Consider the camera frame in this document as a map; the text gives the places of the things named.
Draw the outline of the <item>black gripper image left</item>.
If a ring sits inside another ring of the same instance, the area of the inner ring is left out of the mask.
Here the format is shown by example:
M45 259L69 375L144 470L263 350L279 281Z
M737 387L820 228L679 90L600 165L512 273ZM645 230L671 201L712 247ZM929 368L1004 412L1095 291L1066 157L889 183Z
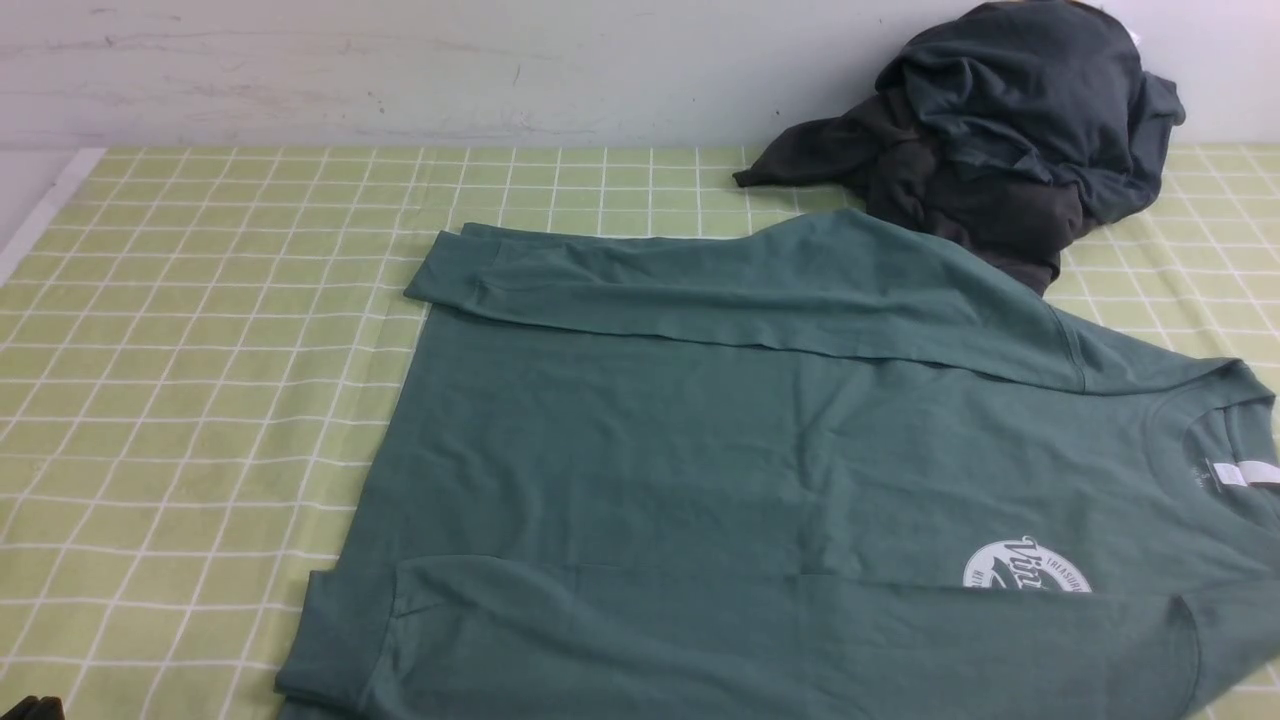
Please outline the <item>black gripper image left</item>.
M56 696L29 694L1 715L1 720L64 720L65 711Z

